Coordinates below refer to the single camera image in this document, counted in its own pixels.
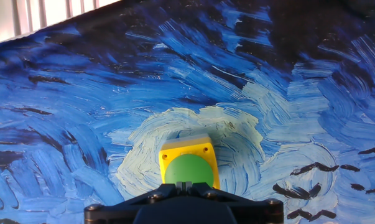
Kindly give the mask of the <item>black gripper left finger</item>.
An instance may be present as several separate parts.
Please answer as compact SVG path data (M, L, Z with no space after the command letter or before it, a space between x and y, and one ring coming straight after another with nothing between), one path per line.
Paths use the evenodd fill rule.
M132 223L140 209L164 200L180 196L185 189L184 182L161 184L157 189L112 206L99 203L84 208L84 224Z

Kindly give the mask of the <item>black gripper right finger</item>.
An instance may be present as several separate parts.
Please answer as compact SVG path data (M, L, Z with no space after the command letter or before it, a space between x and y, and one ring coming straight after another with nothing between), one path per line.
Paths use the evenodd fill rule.
M276 223L284 222L284 204L278 199L268 198L253 201L222 190L210 187L207 183L184 183L188 197L200 198L209 205L203 211L216 212L215 217L230 214L237 223Z

